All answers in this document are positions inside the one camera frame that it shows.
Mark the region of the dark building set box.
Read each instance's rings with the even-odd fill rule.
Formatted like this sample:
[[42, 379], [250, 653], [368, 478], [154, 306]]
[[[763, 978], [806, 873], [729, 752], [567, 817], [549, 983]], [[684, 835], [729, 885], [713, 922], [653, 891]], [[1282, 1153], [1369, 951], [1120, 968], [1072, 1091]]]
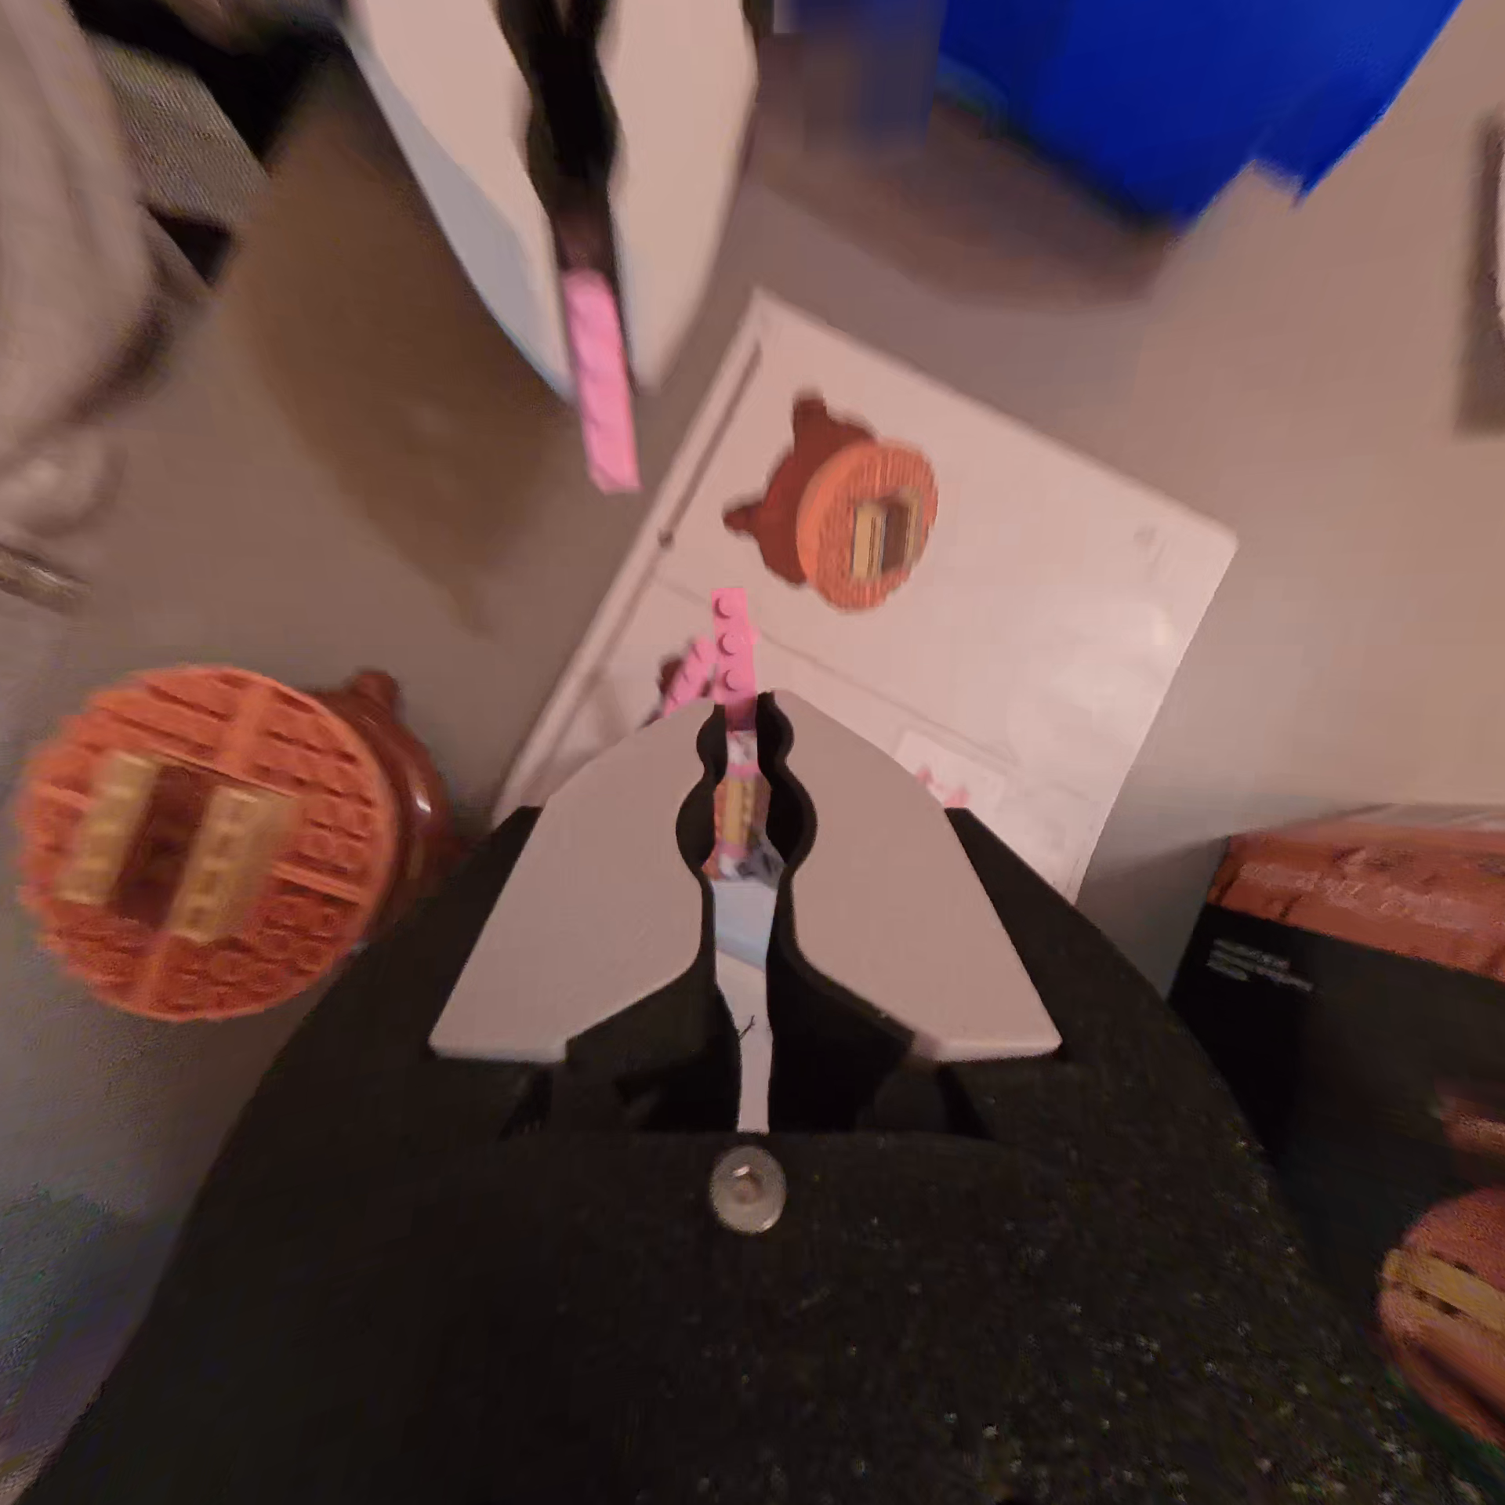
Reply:
[[1169, 1001], [1329, 1288], [1501, 1495], [1501, 806], [1228, 837]]

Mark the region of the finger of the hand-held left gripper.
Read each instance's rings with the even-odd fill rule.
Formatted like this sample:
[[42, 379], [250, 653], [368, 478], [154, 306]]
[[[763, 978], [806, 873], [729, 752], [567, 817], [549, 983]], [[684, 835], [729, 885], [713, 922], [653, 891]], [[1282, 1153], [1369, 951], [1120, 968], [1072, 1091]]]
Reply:
[[756, 48], [738, 1], [613, 1], [598, 40], [632, 376], [661, 385], [704, 300], [742, 169]]
[[572, 397], [553, 235], [528, 177], [530, 94], [488, 1], [349, 1], [349, 50], [480, 300]]

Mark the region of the round orange lego pot build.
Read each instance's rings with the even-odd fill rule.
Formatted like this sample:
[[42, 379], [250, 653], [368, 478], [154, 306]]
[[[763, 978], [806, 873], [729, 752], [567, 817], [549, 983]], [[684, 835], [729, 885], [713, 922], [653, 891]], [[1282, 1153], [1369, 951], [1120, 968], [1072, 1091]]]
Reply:
[[[161, 771], [104, 906], [51, 887], [94, 763], [127, 748]], [[208, 794], [289, 794], [295, 819], [242, 929], [206, 947], [165, 922]], [[98, 690], [28, 760], [17, 794], [21, 897], [44, 947], [102, 1003], [160, 1022], [219, 1022], [291, 1001], [366, 939], [385, 898], [395, 808], [354, 729], [312, 694], [239, 667], [160, 667]]]

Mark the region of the grey desk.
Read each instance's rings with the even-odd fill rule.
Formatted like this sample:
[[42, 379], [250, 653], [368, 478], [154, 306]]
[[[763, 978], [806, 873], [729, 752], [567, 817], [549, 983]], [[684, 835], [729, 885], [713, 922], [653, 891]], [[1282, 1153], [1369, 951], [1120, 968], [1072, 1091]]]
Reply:
[[[1501, 3], [1462, 3], [1306, 198], [1145, 235], [968, 121], [798, 144], [762, 51], [646, 489], [480, 304], [370, 88], [293, 123], [214, 308], [117, 426], [82, 646], [32, 731], [158, 667], [391, 673], [478, 846], [335, 978], [217, 1024], [105, 1007], [3, 897], [3, 1302], [67, 1433], [17, 1500], [1468, 1500], [1306, 1273], [1155, 993], [1223, 839], [1501, 806], [1501, 426], [1466, 414]], [[493, 802], [752, 291], [1227, 528], [1234, 553], [1076, 898], [962, 814], [1068, 1043], [960, 1068], [981, 1130], [515, 1132], [524, 1066], [426, 1032], [534, 816]]]

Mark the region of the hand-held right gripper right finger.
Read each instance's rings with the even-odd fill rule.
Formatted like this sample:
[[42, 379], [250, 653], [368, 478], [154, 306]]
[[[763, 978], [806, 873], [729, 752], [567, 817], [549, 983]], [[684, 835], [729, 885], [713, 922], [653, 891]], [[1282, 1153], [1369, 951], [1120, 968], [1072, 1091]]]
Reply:
[[794, 800], [777, 841], [796, 956], [920, 1059], [1053, 1055], [1059, 1030], [943, 804], [790, 690], [771, 694], [771, 721]]

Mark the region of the blue plastic bin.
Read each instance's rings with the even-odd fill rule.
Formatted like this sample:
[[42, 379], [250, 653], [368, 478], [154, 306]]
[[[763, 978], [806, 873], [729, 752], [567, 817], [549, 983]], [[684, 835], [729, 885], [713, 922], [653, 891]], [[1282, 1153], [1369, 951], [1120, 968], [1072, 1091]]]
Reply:
[[1115, 206], [1192, 221], [1244, 169], [1313, 188], [1456, 1], [951, 1], [937, 82]]

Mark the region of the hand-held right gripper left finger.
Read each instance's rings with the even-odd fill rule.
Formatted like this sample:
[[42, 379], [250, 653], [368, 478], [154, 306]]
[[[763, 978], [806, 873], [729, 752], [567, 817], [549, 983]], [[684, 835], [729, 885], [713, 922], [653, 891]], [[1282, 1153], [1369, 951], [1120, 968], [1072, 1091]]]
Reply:
[[428, 1035], [439, 1057], [563, 1062], [702, 958], [721, 707], [696, 700], [580, 765], [530, 835]]

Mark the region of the tan brick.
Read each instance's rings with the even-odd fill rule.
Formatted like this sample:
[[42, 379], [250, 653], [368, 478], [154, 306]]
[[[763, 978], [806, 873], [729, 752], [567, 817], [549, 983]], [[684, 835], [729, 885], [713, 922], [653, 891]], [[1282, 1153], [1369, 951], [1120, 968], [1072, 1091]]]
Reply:
[[206, 947], [239, 933], [270, 879], [295, 810], [285, 792], [217, 783], [167, 908], [167, 935]]
[[57, 900], [82, 906], [109, 902], [140, 837], [160, 771], [160, 758], [136, 750], [115, 748], [100, 756], [51, 887]]

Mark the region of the open building instruction booklet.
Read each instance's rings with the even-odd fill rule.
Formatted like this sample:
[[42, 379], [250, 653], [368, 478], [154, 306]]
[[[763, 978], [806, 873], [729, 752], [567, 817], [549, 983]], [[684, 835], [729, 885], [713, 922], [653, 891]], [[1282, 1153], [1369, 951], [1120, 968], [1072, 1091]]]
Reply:
[[733, 586], [758, 686], [1076, 898], [1232, 553], [1221, 524], [756, 291], [495, 817], [646, 723]]

